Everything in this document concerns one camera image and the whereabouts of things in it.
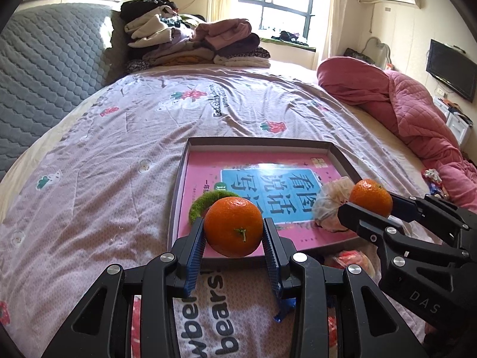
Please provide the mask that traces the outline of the pink strawberry bear duvet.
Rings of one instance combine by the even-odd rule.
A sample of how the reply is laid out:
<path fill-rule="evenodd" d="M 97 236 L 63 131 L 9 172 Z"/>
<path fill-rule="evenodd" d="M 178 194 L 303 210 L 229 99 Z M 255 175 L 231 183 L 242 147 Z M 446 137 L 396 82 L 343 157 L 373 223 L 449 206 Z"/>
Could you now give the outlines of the pink strawberry bear duvet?
<path fill-rule="evenodd" d="M 167 249 L 175 178 L 194 137 L 329 141 L 360 176 L 423 196 L 422 162 L 316 73 L 155 68 L 78 105 L 24 152 L 1 182 L 1 324 L 39 357 L 112 263 L 140 266 Z"/>

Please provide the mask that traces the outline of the pile of folded clothes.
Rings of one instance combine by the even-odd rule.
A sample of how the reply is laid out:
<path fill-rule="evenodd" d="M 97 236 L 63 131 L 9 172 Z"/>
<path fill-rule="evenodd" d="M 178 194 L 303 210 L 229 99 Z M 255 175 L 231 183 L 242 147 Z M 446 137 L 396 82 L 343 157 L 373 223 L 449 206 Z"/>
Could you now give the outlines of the pile of folded clothes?
<path fill-rule="evenodd" d="M 270 66 L 270 53 L 260 46 L 260 37 L 245 18 L 210 23 L 202 16 L 181 15 L 170 0 L 124 2 L 120 18 L 129 37 L 130 74 L 156 66 Z"/>

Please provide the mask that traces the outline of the small toy figure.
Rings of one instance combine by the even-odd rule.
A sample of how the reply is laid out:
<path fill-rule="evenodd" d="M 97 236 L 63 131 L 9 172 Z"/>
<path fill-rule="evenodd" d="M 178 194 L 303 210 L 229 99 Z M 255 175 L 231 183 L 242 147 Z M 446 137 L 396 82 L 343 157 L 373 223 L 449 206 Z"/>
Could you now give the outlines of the small toy figure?
<path fill-rule="evenodd" d="M 421 176 L 424 182 L 428 185 L 429 193 L 437 198 L 447 200 L 448 193 L 442 183 L 442 178 L 439 172 L 434 168 L 423 169 Z"/>

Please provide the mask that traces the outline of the pink quilted blanket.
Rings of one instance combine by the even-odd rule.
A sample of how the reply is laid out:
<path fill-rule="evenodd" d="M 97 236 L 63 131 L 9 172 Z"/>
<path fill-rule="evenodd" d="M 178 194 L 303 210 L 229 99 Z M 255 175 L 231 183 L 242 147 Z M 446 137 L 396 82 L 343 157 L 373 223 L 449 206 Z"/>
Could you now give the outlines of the pink quilted blanket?
<path fill-rule="evenodd" d="M 439 173 L 451 201 L 476 211 L 476 167 L 428 90 L 409 76 L 381 70 L 352 57 L 331 57 L 317 68 L 318 84 L 333 98 L 360 107 Z"/>

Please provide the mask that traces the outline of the white drawer cabinet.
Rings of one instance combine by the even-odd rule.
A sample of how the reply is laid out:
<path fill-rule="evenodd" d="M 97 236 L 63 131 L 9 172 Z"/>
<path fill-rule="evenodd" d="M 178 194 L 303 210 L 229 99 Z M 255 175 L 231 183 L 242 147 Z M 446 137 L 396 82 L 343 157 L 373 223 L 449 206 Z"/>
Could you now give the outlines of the white drawer cabinet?
<path fill-rule="evenodd" d="M 467 143 L 474 127 L 473 121 L 465 115 L 460 107 L 448 99 L 433 97 L 433 103 L 444 114 L 446 124 L 462 148 Z"/>

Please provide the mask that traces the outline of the black flat television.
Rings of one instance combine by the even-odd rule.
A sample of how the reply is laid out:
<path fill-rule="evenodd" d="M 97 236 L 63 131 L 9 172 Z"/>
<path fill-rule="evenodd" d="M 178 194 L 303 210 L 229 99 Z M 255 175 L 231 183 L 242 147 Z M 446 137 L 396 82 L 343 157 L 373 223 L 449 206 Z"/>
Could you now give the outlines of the black flat television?
<path fill-rule="evenodd" d="M 426 71 L 463 99 L 476 95 L 476 63 L 455 48 L 430 40 Z"/>

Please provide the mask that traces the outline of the cream drawstring pouch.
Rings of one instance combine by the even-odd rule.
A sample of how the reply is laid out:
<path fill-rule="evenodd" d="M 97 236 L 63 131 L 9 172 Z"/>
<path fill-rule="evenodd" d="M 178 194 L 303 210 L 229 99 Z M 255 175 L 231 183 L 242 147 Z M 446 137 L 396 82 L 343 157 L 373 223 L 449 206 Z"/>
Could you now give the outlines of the cream drawstring pouch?
<path fill-rule="evenodd" d="M 312 216 L 315 223 L 331 233 L 344 232 L 344 227 L 337 216 L 341 205 L 349 201 L 354 182 L 347 177 L 325 183 L 319 192 L 312 207 Z"/>

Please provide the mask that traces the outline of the orange mandarin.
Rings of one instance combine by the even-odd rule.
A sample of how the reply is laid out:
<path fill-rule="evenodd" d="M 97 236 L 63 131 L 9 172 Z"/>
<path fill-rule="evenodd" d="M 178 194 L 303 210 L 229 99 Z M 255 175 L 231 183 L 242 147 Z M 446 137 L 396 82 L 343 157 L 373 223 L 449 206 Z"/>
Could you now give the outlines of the orange mandarin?
<path fill-rule="evenodd" d="M 362 179 L 352 188 L 349 202 L 374 212 L 382 217 L 391 215 L 393 200 L 391 194 L 372 179 Z"/>
<path fill-rule="evenodd" d="M 252 254 L 260 246 L 264 231 L 260 210 L 238 196 L 216 201 L 206 213 L 203 227 L 209 246 L 229 258 Z"/>

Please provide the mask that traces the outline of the cream curtain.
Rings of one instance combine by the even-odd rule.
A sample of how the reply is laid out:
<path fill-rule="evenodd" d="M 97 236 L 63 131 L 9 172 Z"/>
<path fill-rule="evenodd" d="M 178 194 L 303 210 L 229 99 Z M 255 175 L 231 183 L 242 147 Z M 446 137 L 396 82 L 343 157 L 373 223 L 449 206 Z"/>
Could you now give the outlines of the cream curtain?
<path fill-rule="evenodd" d="M 348 0 L 326 0 L 326 25 L 320 34 L 319 53 L 321 60 L 338 53 L 344 28 L 344 17 Z"/>

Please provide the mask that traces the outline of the red white bowl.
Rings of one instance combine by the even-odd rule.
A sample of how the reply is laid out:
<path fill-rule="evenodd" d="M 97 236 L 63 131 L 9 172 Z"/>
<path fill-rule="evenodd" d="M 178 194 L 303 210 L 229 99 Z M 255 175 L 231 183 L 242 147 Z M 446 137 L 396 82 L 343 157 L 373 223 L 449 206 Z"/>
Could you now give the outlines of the red white bowl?
<path fill-rule="evenodd" d="M 375 278 L 374 266 L 362 251 L 341 251 L 340 253 L 326 256 L 324 260 L 324 265 L 331 268 L 345 269 L 351 264 L 360 266 L 372 279 Z"/>

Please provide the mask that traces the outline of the grey quilted headboard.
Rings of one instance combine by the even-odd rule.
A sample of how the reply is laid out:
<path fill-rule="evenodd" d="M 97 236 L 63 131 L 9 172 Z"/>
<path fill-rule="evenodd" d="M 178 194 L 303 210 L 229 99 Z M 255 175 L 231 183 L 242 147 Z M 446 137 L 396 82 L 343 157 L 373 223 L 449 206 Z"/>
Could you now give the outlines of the grey quilted headboard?
<path fill-rule="evenodd" d="M 88 3 L 21 10 L 1 32 L 1 173 L 75 107 L 125 74 L 119 11 Z"/>

